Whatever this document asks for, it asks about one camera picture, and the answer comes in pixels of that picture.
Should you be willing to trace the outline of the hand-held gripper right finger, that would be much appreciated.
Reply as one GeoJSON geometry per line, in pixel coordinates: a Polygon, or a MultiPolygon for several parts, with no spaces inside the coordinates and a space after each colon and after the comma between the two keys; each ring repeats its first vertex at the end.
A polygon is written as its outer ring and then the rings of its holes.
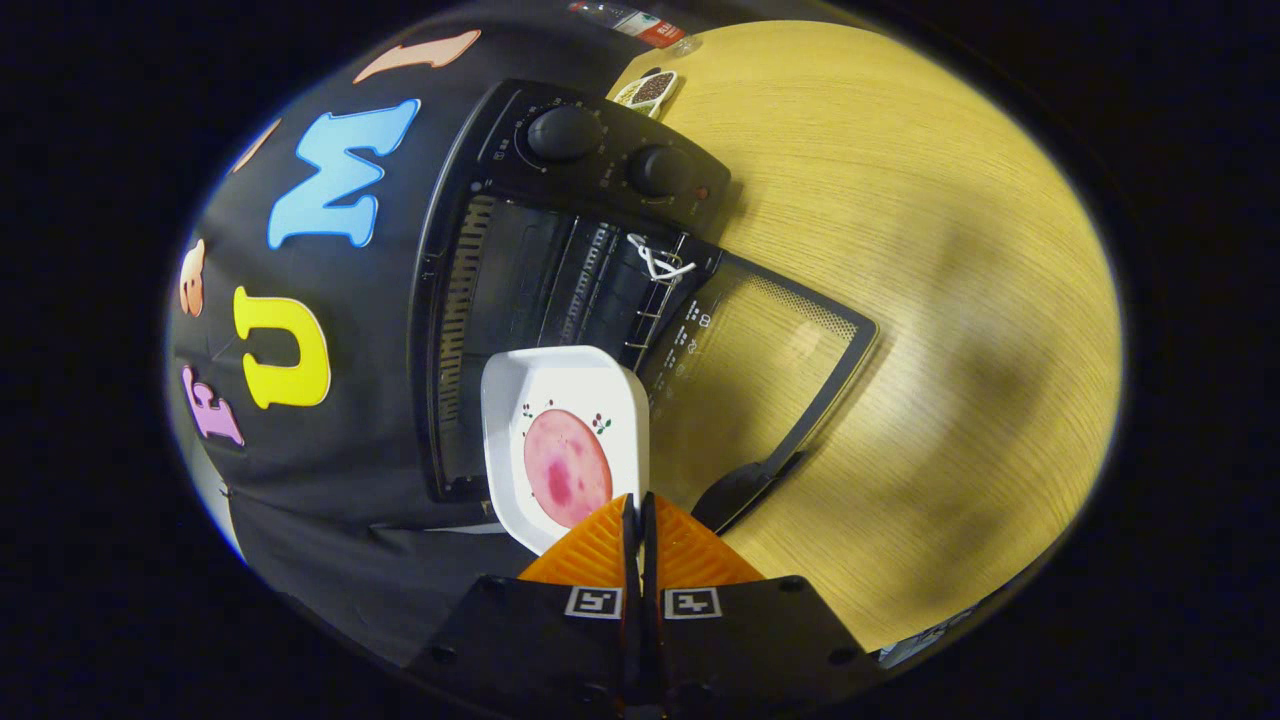
{"type": "Polygon", "coordinates": [[[658,495],[643,501],[640,678],[660,701],[845,701],[881,666],[804,577],[763,577],[658,495]]]}

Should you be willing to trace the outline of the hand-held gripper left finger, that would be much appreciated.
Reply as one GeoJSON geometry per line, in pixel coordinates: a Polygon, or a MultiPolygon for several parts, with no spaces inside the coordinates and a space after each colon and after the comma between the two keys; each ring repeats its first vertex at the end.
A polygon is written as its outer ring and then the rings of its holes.
{"type": "Polygon", "coordinates": [[[481,575],[408,666],[456,701],[621,701],[641,638],[634,496],[518,578],[481,575]]]}

